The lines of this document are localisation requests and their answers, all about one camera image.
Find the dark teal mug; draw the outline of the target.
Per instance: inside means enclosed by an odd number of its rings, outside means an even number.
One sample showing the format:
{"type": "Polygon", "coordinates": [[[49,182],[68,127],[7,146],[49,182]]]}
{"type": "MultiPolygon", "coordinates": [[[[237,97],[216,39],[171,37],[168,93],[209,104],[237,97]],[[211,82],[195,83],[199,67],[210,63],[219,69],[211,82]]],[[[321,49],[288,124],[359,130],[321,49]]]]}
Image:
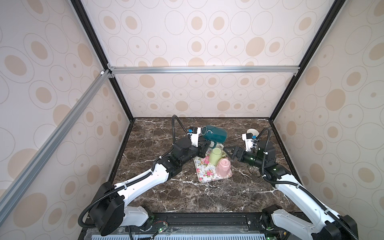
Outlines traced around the dark teal mug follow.
{"type": "Polygon", "coordinates": [[[201,130],[201,134],[207,141],[214,143],[212,147],[213,149],[217,146],[217,144],[223,144],[228,136],[225,129],[212,125],[204,126],[201,130]]]}

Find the grey mug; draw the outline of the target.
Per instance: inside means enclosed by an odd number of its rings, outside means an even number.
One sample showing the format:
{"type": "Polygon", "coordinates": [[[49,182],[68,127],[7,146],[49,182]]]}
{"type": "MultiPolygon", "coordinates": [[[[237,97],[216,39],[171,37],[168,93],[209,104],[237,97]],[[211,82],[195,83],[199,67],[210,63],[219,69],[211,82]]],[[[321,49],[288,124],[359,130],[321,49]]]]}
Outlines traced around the grey mug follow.
{"type": "Polygon", "coordinates": [[[248,129],[247,134],[252,134],[253,136],[257,137],[259,135],[259,131],[257,131],[256,129],[248,129]]]}

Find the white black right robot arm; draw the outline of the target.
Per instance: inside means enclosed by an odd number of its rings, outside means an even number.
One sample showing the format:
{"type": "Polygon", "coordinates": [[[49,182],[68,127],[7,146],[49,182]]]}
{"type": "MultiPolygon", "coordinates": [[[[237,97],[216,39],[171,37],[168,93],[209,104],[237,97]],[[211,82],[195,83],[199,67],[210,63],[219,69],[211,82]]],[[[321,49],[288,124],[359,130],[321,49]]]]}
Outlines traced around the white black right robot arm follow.
{"type": "Polygon", "coordinates": [[[303,220],[278,205],[262,211],[262,225],[266,230],[280,228],[302,240],[357,240],[358,226],[350,216],[342,216],[310,193],[290,172],[276,162],[276,150],[270,144],[247,150],[225,147],[231,160],[238,160],[259,169],[261,177],[284,193],[306,216],[303,220]]]}

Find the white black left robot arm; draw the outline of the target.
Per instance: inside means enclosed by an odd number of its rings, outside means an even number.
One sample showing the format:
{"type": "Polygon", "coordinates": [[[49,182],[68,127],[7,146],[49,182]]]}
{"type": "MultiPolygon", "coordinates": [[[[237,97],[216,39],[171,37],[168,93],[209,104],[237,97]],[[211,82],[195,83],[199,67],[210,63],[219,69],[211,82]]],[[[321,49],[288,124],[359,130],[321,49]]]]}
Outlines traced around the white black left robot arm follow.
{"type": "Polygon", "coordinates": [[[181,138],[144,173],[115,185],[102,184],[93,201],[80,213],[79,226],[96,228],[101,236],[107,236],[119,227],[150,224],[153,217],[147,209],[130,207],[129,204],[151,188],[178,175],[190,160],[204,158],[210,144],[204,137],[198,137],[195,142],[188,137],[181,138]]]}

